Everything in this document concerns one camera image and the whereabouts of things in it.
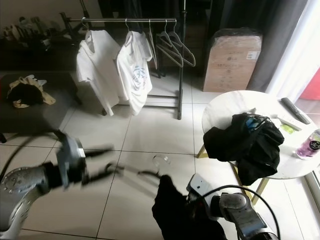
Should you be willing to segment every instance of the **metal clothes rack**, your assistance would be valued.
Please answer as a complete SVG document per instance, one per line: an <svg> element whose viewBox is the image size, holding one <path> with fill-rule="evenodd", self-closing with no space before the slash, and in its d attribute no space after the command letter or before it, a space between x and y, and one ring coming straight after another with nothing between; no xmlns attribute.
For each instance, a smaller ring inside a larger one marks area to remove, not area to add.
<svg viewBox="0 0 320 240"><path fill-rule="evenodd" d="M186 1L183 1L183 11L182 11L182 18L181 18L181 42L185 42L185 35L186 35ZM62 19L66 26L69 25L69 22L82 22L82 23L172 23L176 22L175 18L69 18L66 17L65 14L62 14ZM162 98L162 99L177 99L178 103L177 106L163 106L163 105L144 105L144 108L159 108L159 109L177 109L177 119L181 120L182 118L182 97L183 97L183 77L184 77L184 69L183 67L179 68L179 90L176 96L171 95L152 95L149 94L149 98Z"/></svg>

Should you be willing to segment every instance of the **cable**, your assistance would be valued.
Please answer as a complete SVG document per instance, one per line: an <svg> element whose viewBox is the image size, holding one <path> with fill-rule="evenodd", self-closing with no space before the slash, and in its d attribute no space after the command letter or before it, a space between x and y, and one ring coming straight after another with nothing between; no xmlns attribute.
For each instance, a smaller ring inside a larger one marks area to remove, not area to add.
<svg viewBox="0 0 320 240"><path fill-rule="evenodd" d="M234 189L242 189L242 190L246 190L246 191L249 191L251 193L253 193L254 195L256 195L259 199L261 199L263 201L263 203L266 205L266 207L269 209L270 213L272 214L272 217L273 217L273 220L274 220L274 223L275 223L275 226L276 226L276 234L277 234L277 237L279 240L281 240L280 238L280 228L279 228L279 224L278 224L278 221L277 221L277 218L276 218L276 215L274 213L274 211L272 210L272 208L269 206L269 204L266 202L266 200L264 200L264 198L262 196L260 196L258 193L256 193L255 191L247 188L247 187L244 187L244 186L238 186L238 185L225 185L225 186L220 186L216 189L213 189L211 191L208 191L206 194L198 197L196 200L194 200L194 202L198 202L198 201L202 201L205 197L209 196L210 194L213 194L217 191L220 191L222 189L228 189L228 188L234 188Z"/></svg>
<svg viewBox="0 0 320 240"><path fill-rule="evenodd" d="M55 135L59 134L60 131L57 131L57 130L53 130L52 131ZM32 140L34 140L35 138L41 136L41 135L44 135L43 132L40 132L40 133L36 133L36 134L33 134L32 136L30 136L29 138L27 138L25 141L23 141L21 143L20 146L18 146L14 152L11 154L11 156L8 158L8 160L6 161L2 171L1 171L1 174L0 174L0 182L2 181L2 179L4 178L5 174L6 174L6 171L9 167L9 165L11 164L12 160L14 159L14 157L17 155L17 153L25 146L27 145L28 143L30 143Z"/></svg>

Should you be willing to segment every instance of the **white marble table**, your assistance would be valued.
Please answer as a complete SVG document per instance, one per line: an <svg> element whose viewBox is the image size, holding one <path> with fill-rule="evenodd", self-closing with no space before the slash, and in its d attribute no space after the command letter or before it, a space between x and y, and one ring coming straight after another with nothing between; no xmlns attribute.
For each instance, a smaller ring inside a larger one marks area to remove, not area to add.
<svg viewBox="0 0 320 240"><path fill-rule="evenodd" d="M231 125L232 116L241 114L256 108L257 112L267 115L292 115L279 103L279 101L269 94L258 91L230 91L214 98L205 108L202 115L202 129L206 133L212 127L226 129ZM296 156L295 150L317 129L317 126L309 119L310 124L304 124L301 131L292 134L283 133L284 143L280 148L280 162L277 173L263 178L257 192L262 193L268 179L293 179L303 177L312 172L320 164L320 154L318 153L309 160L303 160ZM207 157L202 146L198 158Z"/></svg>

